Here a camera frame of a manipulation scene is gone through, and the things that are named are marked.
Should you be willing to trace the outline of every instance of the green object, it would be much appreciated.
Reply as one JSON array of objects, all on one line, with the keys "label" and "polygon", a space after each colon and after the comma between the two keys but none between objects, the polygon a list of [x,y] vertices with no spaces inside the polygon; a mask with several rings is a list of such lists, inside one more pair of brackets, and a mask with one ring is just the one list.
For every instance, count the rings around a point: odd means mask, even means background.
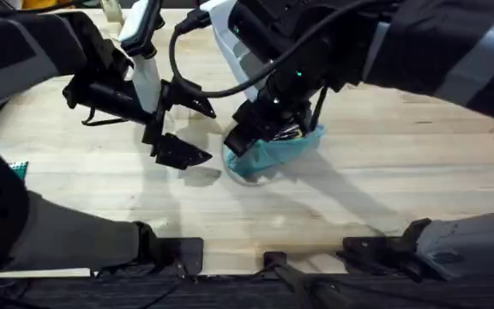
[{"label": "green object", "polygon": [[224,162],[237,175],[247,178],[269,167],[289,163],[307,149],[317,148],[324,133],[325,128],[322,125],[318,125],[316,130],[302,138],[270,142],[258,140],[241,157],[237,157],[225,146]]},{"label": "green object", "polygon": [[13,171],[15,171],[20,179],[24,180],[26,178],[27,163],[27,161],[10,163],[9,167],[12,168]]}]

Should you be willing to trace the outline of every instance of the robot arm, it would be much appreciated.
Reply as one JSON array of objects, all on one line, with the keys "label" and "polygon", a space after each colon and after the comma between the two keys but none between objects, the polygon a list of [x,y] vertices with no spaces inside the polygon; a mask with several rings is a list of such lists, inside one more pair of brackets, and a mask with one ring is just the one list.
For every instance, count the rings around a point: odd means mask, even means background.
[{"label": "robot arm", "polygon": [[245,82],[354,4],[245,90],[255,104],[238,110],[238,126],[226,139],[236,155],[255,140],[271,141],[293,116],[310,122],[309,98],[347,82],[435,96],[494,117],[494,1],[213,0],[201,9],[232,72]]},{"label": "robot arm", "polygon": [[[165,112],[174,104],[214,117],[208,101],[160,81],[151,37],[162,23],[160,1],[136,4],[120,36],[135,66],[129,82],[124,80],[128,57],[102,39],[82,12],[1,16],[0,101],[54,76],[73,75],[63,91],[70,107],[82,104],[144,124],[143,141],[153,146],[158,163],[177,168],[202,163],[210,155],[161,134]],[[144,263],[160,270],[177,258],[191,274],[199,273],[202,240],[160,239],[141,222],[108,221],[51,203],[27,191],[0,157],[0,271],[101,270]]]},{"label": "robot arm", "polygon": [[[239,82],[279,59],[304,32],[355,1],[212,0],[215,37]],[[226,145],[241,156],[271,141],[293,114],[309,118],[321,87],[367,82],[434,96],[494,117],[494,0],[373,1],[323,27],[245,91]],[[400,238],[344,239],[339,253],[370,273],[415,280],[494,275],[494,214],[414,222]]]}]

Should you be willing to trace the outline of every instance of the wooden tabletop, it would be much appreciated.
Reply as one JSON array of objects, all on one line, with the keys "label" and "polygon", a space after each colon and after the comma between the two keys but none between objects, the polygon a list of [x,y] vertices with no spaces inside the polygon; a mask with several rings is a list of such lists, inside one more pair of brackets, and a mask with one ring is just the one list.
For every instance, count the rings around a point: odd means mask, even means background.
[{"label": "wooden tabletop", "polygon": [[[88,13],[117,37],[118,25]],[[167,24],[154,35],[165,79],[172,27],[185,13],[164,10]],[[236,84],[210,28],[181,37],[177,50],[186,77],[205,89]],[[44,82],[4,108],[0,153],[30,161],[27,187],[49,200],[145,221],[162,237],[204,238],[206,274],[253,272],[265,251],[333,271],[323,254],[346,236],[398,235],[419,218],[494,211],[494,121],[440,100],[365,85],[330,94],[319,149],[282,167],[275,181],[245,186],[225,172],[220,154],[242,94],[212,100],[216,120],[185,110],[167,118],[166,130],[214,156],[181,172],[154,163],[139,124],[81,125],[87,109],[70,110],[61,95],[68,80]]]}]

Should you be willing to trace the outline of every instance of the teal cloth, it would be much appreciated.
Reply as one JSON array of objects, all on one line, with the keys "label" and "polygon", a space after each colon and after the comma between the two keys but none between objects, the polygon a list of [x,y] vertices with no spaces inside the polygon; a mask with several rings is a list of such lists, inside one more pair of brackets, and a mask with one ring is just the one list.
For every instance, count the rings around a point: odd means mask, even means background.
[{"label": "teal cloth", "polygon": [[315,148],[325,133],[325,128],[318,125],[309,135],[290,141],[256,141],[242,157],[237,157],[226,146],[224,149],[224,161],[230,170],[241,177],[248,177],[269,167],[287,163],[308,148]]}]

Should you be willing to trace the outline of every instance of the black cable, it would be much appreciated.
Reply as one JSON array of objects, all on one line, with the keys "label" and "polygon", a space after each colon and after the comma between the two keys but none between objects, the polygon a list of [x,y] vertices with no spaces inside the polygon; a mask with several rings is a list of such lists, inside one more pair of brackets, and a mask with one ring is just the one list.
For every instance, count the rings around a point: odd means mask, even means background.
[{"label": "black cable", "polygon": [[247,281],[251,282],[258,278],[263,278],[263,275],[269,272],[270,270],[274,270],[279,264],[271,263],[270,265],[264,267],[261,270],[258,270],[256,273],[251,275],[217,275],[215,277],[223,278],[223,279],[232,279],[233,281]]},{"label": "black cable", "polygon": [[171,288],[169,288],[169,290],[165,293],[163,293],[162,295],[158,296],[158,298],[156,298],[155,300],[152,300],[150,301],[149,303],[147,303],[146,305],[144,306],[140,306],[136,309],[148,309],[149,307],[159,303],[160,301],[162,301],[165,297],[177,292],[178,288],[180,288],[184,283],[181,282],[181,283],[177,283],[175,284],[174,286],[172,286]]},{"label": "black cable", "polygon": [[[13,286],[12,288],[14,288],[14,287],[22,289],[21,291],[19,290],[19,293],[16,296],[13,296],[13,300],[19,300],[30,290],[30,287],[32,287],[32,281],[29,279],[26,279],[25,281],[16,282],[16,285]],[[7,295],[5,295],[5,292],[7,292],[7,291],[8,291],[8,289],[3,290],[3,293],[1,295],[4,297],[8,297]],[[0,304],[0,309],[4,309],[5,307],[6,307],[6,304]]]},{"label": "black cable", "polygon": [[358,0],[345,4],[341,8],[337,9],[335,12],[331,13],[323,20],[318,22],[314,27],[310,28],[303,36],[293,45],[290,49],[284,52],[277,60],[271,64],[264,66],[262,70],[252,76],[248,81],[242,82],[239,85],[222,91],[200,91],[189,85],[189,81],[185,79],[181,74],[177,66],[176,59],[176,47],[178,37],[182,34],[188,33],[180,32],[181,29],[175,27],[175,31],[172,33],[171,42],[169,43],[169,61],[171,63],[172,74],[177,79],[178,83],[184,88],[188,93],[200,97],[200,98],[225,98],[230,95],[237,94],[244,91],[245,89],[252,87],[253,85],[260,82],[267,75],[272,73],[274,70],[279,68],[285,61],[287,61],[300,47],[302,47],[306,42],[308,42],[314,35],[316,35],[320,30],[325,28],[328,24],[335,21],[342,15],[349,13],[355,9],[361,9],[364,6],[376,4],[376,3],[392,3],[393,0]]},{"label": "black cable", "polygon": [[89,110],[89,116],[87,119],[81,121],[81,124],[85,126],[101,126],[101,125],[107,125],[107,124],[122,124],[126,123],[129,120],[123,119],[123,118],[115,118],[115,119],[108,119],[108,120],[100,120],[100,121],[91,121],[94,118],[94,114],[96,113],[96,109],[94,107],[91,107]]},{"label": "black cable", "polygon": [[339,279],[327,277],[327,276],[322,276],[322,275],[313,275],[313,278],[311,280],[313,281],[312,284],[317,284],[319,282],[333,283],[336,285],[343,286],[345,288],[358,290],[359,292],[364,292],[367,294],[377,294],[377,295],[386,296],[389,298],[395,298],[398,300],[407,300],[407,301],[412,301],[412,302],[418,302],[418,303],[425,304],[425,305],[439,306],[442,308],[449,308],[449,309],[469,309],[469,308],[473,309],[473,308],[476,308],[474,306],[456,305],[456,304],[448,303],[446,301],[428,300],[428,299],[418,297],[418,296],[397,294],[394,292],[382,291],[382,290],[377,290],[374,288],[367,288],[365,286],[359,286],[356,284],[346,283],[346,282],[343,282]]},{"label": "black cable", "polygon": [[23,301],[19,301],[19,300],[13,300],[9,297],[5,297],[2,295],[0,295],[0,303],[3,305],[16,306],[16,307],[24,308],[24,309],[49,309],[49,307],[28,304],[27,302],[23,302]]},{"label": "black cable", "polygon": [[316,108],[314,108],[314,113],[312,114],[312,119],[310,121],[310,132],[313,132],[319,122],[319,116],[322,113],[323,102],[327,98],[327,92],[329,90],[328,86],[323,86],[322,91],[319,93],[319,98],[317,98]]}]

